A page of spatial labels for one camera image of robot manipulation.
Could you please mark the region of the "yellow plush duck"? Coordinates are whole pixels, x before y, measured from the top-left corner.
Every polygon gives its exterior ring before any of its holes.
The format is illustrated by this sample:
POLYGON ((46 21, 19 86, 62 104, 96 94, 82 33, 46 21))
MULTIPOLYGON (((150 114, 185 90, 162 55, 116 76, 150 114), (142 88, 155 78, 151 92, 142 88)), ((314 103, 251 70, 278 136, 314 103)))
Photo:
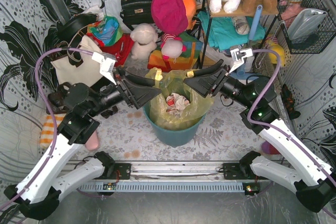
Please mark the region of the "yellow plush duck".
MULTIPOLYGON (((268 49, 275 51, 280 56, 281 67, 284 67, 285 66, 285 50, 278 44, 277 38, 274 36, 268 36, 266 39, 266 45, 268 49)), ((268 57, 272 64, 274 65, 277 64, 277 57, 274 54, 269 53, 268 57)))

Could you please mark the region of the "yellow trash bag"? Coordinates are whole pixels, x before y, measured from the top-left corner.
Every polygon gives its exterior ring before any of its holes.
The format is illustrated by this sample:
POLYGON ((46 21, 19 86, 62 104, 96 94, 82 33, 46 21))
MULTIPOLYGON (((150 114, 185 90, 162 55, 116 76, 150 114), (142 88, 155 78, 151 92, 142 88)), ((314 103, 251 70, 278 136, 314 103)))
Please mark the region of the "yellow trash bag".
POLYGON ((192 127, 214 103, 214 98, 202 97, 183 82, 193 76, 191 70, 163 72, 154 67, 145 76, 162 91, 150 101, 149 118, 163 129, 179 131, 192 127))

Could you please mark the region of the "teal folded towel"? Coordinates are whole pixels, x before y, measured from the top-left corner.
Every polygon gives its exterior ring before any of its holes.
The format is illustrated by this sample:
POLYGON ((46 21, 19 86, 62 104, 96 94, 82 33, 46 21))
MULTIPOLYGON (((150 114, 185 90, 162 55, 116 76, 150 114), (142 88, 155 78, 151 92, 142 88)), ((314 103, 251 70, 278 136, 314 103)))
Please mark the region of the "teal folded towel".
MULTIPOLYGON (((206 12, 199 12, 197 15, 202 25, 208 25, 209 16, 206 12)), ((260 24, 257 26, 257 30, 254 36, 254 40, 261 40, 266 33, 265 28, 260 24)), ((210 47, 226 50, 231 46, 245 44, 248 42, 247 35, 239 35, 233 26, 231 17, 214 18, 209 33, 208 45, 210 47)))

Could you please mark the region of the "magenta cloth bag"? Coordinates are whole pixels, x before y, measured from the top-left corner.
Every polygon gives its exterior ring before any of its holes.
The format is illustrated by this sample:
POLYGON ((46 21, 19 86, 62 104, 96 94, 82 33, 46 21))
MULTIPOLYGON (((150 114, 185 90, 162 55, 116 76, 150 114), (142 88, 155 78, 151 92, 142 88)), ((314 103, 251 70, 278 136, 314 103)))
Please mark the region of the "magenta cloth bag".
POLYGON ((187 29, 183 0, 152 0, 151 15, 158 29, 164 33, 179 35, 187 29))

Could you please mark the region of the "red cloth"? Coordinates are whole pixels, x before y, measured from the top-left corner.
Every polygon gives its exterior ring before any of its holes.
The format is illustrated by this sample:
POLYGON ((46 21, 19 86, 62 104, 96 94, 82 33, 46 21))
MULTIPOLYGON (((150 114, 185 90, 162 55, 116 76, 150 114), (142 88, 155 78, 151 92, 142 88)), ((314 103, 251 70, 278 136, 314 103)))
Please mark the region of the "red cloth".
POLYGON ((134 41, 131 39, 130 34, 123 34, 122 37, 112 46, 101 47, 103 52, 112 54, 116 58, 115 67, 123 66, 131 52, 134 41))

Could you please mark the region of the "black leather handbag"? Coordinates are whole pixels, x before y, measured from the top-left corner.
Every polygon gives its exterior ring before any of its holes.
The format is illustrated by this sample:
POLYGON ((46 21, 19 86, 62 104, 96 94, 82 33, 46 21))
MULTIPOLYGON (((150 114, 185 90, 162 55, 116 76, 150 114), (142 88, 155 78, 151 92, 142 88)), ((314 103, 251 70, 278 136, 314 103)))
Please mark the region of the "black leather handbag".
POLYGON ((151 14, 152 0, 121 0, 120 17, 123 23, 133 31, 133 25, 153 24, 151 14))

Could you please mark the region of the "orange plush toy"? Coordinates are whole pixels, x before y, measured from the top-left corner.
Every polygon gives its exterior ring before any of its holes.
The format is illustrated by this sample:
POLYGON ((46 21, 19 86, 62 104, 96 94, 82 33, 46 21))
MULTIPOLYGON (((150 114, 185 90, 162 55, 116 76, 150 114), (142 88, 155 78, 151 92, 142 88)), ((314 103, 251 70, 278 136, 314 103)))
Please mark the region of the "orange plush toy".
POLYGON ((186 17, 188 21, 187 30, 190 30, 194 27, 196 20, 193 20, 194 15, 196 14, 196 0, 182 0, 186 10, 186 17))

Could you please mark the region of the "silver foil pouch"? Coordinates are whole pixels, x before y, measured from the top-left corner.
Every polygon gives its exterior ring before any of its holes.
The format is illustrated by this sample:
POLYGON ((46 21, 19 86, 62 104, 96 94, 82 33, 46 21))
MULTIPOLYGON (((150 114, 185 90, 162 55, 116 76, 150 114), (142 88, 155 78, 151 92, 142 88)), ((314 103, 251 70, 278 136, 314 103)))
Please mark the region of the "silver foil pouch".
POLYGON ((327 14, 326 11, 315 8, 302 10, 287 29, 289 39, 296 40, 312 34, 322 23, 327 14))

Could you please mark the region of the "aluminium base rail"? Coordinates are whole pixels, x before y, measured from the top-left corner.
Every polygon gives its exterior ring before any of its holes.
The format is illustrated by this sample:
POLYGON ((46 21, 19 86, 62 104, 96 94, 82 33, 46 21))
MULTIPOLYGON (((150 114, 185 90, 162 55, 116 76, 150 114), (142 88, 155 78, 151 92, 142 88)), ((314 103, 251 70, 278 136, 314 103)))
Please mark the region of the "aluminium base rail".
MULTIPOLYGON (((104 160, 91 158, 85 164, 72 170, 68 174, 58 178, 58 174, 64 165, 59 163, 53 165, 49 162, 46 167, 37 175, 34 180, 33 188, 49 191, 53 186, 56 190, 62 187, 78 188, 80 185, 93 179, 114 179, 114 176, 120 175, 115 171, 114 160, 106 157, 104 160)), ((304 166, 301 170, 298 168, 291 169, 272 162, 264 156, 257 156, 250 164, 240 163, 240 171, 243 174, 243 179, 262 179, 272 180, 290 190, 295 190, 295 183, 302 181, 307 186, 317 186, 325 179, 322 170, 317 166, 304 166)), ((218 174, 219 171, 204 170, 201 167, 192 168, 182 164, 177 165, 149 165, 145 170, 140 170, 136 165, 134 170, 131 170, 131 177, 135 180, 174 180, 210 177, 218 174)))

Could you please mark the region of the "grey patterned shoe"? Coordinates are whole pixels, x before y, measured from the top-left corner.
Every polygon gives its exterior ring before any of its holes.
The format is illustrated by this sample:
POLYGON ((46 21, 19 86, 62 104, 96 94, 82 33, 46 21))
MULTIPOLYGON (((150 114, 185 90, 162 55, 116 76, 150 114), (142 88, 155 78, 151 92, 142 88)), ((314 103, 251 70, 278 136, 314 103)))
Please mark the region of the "grey patterned shoe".
POLYGON ((239 35, 247 35, 250 32, 250 26, 245 16, 232 17, 232 23, 239 35))

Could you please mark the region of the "cream canvas tote bag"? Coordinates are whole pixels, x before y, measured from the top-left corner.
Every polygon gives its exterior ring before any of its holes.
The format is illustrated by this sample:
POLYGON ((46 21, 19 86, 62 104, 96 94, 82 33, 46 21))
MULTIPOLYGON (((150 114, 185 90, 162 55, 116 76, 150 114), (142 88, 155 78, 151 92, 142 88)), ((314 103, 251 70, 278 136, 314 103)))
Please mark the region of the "cream canvas tote bag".
POLYGON ((51 62, 56 71, 59 84, 68 82, 73 85, 84 83, 91 87, 98 81, 102 81, 103 76, 100 74, 100 64, 91 59, 91 56, 83 52, 79 53, 82 62, 72 65, 69 62, 68 53, 65 56, 51 62))

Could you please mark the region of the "teal trash bin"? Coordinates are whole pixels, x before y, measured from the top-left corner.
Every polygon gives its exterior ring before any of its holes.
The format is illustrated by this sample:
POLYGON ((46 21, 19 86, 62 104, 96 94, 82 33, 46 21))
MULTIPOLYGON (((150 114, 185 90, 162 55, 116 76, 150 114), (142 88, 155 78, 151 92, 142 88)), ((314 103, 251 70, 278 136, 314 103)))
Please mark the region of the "teal trash bin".
POLYGON ((164 128, 161 128, 151 121, 149 117, 149 112, 150 112, 149 102, 143 107, 143 112, 144 112, 146 119, 150 122, 155 136, 162 143, 168 146, 171 146, 171 147, 179 147, 179 146, 185 145, 188 142, 190 142, 193 139, 193 137, 196 135, 198 127, 200 126, 201 123, 203 123, 206 117, 206 114, 204 114, 201 118, 197 119, 197 122, 193 126, 187 129, 180 130, 180 131, 171 131, 171 130, 166 130, 164 128))

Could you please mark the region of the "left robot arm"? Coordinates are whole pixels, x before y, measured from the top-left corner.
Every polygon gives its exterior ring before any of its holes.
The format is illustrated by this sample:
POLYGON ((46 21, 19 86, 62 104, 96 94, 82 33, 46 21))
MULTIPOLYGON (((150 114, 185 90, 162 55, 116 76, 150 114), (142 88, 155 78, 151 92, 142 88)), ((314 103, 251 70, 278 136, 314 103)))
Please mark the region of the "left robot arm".
POLYGON ((55 139, 30 173, 17 185, 9 185, 4 190, 24 217, 44 220, 69 193, 84 183, 115 175, 115 161, 104 151, 95 153, 68 174, 59 175, 98 128, 95 116, 122 101, 139 109, 161 93, 153 79, 135 76, 121 67, 117 67, 115 73, 116 81, 101 92, 95 92, 84 83, 69 88, 64 100, 69 110, 54 132, 55 139))

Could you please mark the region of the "colourful printed bag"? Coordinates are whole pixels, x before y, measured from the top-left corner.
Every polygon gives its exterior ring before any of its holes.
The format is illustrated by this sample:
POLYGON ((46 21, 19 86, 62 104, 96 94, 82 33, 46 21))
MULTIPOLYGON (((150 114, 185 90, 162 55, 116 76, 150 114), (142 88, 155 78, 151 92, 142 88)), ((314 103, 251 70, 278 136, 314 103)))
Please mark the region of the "colourful printed bag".
POLYGON ((121 39, 123 31, 115 17, 105 16, 102 21, 88 25, 86 35, 99 47, 110 47, 121 39))

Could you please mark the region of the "blue floor mop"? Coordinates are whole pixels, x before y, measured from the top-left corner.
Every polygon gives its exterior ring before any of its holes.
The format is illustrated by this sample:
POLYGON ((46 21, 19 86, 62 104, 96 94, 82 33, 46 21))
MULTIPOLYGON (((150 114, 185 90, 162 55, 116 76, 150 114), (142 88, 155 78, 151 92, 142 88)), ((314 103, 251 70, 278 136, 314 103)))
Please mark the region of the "blue floor mop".
MULTIPOLYGON (((239 46, 239 48, 252 48, 251 43, 254 40, 254 36, 255 36, 255 33, 256 33, 256 30, 257 30, 257 26, 258 26, 258 23, 259 23, 259 20, 260 20, 262 10, 263 10, 263 6, 258 5, 257 8, 256 8, 256 11, 255 11, 255 15, 253 17, 253 22, 252 22, 250 32, 249 32, 249 35, 248 35, 248 42, 247 42, 245 47, 239 46)), ((239 67, 237 70, 235 70, 235 72, 237 73, 238 76, 244 75, 245 74, 244 65, 239 67)))

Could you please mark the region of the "rainbow striped bag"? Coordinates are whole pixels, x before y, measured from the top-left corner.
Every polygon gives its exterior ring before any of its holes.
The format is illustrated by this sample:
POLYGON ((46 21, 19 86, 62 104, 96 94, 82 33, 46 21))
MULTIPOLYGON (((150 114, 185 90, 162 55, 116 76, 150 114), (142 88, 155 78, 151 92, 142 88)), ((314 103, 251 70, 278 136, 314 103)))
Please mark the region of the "rainbow striped bag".
POLYGON ((177 58, 168 58, 168 55, 162 54, 162 48, 157 47, 150 57, 147 65, 148 69, 154 67, 162 69, 163 72, 171 70, 186 70, 192 68, 199 59, 203 42, 195 37, 183 32, 179 35, 182 40, 181 54, 177 58))

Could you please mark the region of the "orange checkered cloth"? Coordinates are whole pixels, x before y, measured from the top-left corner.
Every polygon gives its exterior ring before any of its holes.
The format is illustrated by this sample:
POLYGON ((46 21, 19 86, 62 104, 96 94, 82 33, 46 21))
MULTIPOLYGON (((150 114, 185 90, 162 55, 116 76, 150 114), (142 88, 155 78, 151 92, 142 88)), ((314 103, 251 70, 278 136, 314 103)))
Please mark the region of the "orange checkered cloth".
POLYGON ((54 123, 51 115, 45 116, 43 129, 40 134, 39 146, 41 148, 48 148, 53 141, 54 123))

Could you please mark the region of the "crumpled paper trash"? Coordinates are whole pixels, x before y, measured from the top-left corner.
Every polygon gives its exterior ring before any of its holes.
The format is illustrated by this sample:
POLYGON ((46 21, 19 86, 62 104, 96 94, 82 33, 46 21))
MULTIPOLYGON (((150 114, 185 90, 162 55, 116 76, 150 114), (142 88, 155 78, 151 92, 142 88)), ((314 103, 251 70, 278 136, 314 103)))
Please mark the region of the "crumpled paper trash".
POLYGON ((190 102, 185 96, 173 92, 166 98, 166 104, 167 112, 183 112, 190 102))

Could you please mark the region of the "cream plush lamb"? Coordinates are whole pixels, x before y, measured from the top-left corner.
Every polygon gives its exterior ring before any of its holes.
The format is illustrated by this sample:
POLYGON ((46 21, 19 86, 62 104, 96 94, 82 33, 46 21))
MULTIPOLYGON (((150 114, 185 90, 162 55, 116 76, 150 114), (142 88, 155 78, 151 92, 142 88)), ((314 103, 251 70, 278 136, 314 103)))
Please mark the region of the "cream plush lamb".
POLYGON ((146 60, 152 51, 156 49, 158 33, 150 24, 139 24, 131 32, 130 38, 134 41, 131 49, 131 58, 146 60))

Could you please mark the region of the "purple orange sock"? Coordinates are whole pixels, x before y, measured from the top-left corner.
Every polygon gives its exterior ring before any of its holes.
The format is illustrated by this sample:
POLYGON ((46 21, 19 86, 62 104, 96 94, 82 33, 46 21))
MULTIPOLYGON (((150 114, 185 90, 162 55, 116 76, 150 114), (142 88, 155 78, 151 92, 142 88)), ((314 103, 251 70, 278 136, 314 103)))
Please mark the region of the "purple orange sock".
POLYGON ((269 142, 265 141, 261 145, 261 150, 263 153, 268 155, 280 155, 281 153, 269 142))

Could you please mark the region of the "white sneakers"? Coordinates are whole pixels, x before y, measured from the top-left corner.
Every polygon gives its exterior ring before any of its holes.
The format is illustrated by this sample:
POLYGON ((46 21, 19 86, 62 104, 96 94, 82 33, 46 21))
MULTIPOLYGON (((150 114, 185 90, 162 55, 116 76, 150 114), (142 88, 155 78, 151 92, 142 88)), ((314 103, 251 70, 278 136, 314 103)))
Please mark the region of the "white sneakers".
POLYGON ((225 53, 219 52, 218 50, 215 50, 212 47, 207 47, 205 51, 205 56, 215 62, 218 62, 219 60, 223 60, 225 65, 232 65, 233 59, 231 55, 227 55, 225 53))

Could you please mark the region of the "pink plush limb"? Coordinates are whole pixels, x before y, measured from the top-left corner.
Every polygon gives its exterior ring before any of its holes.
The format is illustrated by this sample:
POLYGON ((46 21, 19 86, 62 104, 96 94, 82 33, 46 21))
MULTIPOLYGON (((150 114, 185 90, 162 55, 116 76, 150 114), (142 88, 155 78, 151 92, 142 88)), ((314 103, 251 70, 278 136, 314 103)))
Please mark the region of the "pink plush limb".
POLYGON ((97 131, 94 131, 93 134, 89 137, 89 139, 85 143, 85 148, 88 151, 95 151, 100 146, 98 133, 97 131))

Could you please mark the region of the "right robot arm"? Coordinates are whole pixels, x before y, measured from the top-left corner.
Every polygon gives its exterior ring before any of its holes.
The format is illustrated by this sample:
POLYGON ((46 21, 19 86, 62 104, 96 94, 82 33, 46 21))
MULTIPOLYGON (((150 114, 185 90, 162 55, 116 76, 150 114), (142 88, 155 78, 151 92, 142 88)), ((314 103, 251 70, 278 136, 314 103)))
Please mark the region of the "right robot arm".
POLYGON ((220 60, 201 70, 189 70, 184 83, 203 97, 218 93, 245 107, 246 127, 270 143, 291 165, 285 167, 251 151, 239 162, 242 173, 266 178, 293 192, 308 210, 319 212, 335 197, 335 168, 310 151, 269 105, 276 97, 269 77, 242 83, 231 77, 220 60))

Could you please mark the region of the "white pink plush toy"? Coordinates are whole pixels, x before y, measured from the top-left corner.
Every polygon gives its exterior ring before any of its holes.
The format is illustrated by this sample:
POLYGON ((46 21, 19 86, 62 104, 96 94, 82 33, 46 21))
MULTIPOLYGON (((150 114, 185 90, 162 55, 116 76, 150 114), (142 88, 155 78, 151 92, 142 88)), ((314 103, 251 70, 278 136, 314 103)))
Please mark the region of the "white pink plush toy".
POLYGON ((163 60, 178 58, 183 52, 186 52, 187 47, 183 44, 182 39, 176 35, 164 33, 161 37, 161 54, 163 60))

